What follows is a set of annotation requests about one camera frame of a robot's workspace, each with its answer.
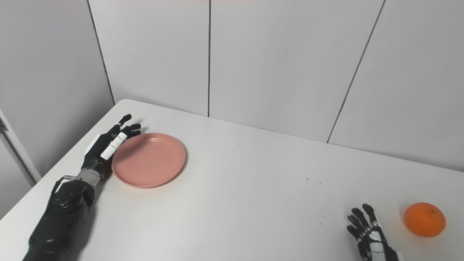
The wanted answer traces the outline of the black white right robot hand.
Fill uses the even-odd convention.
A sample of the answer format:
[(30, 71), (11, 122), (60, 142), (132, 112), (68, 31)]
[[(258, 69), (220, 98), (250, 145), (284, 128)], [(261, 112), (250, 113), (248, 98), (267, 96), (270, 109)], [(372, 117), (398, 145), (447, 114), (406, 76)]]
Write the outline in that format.
[(404, 261), (401, 251), (389, 245), (371, 205), (364, 203), (362, 209), (352, 208), (347, 220), (350, 224), (346, 229), (355, 238), (363, 261)]

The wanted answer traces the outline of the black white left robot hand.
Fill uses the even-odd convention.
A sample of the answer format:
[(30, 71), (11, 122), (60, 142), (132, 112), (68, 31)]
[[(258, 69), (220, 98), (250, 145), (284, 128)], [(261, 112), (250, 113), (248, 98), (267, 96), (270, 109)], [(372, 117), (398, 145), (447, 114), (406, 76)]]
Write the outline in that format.
[(95, 137), (84, 156), (82, 170), (93, 171), (99, 177), (103, 177), (108, 162), (116, 150), (125, 141), (141, 135), (141, 124), (136, 123), (124, 126), (131, 119), (132, 114), (126, 114), (108, 132)]

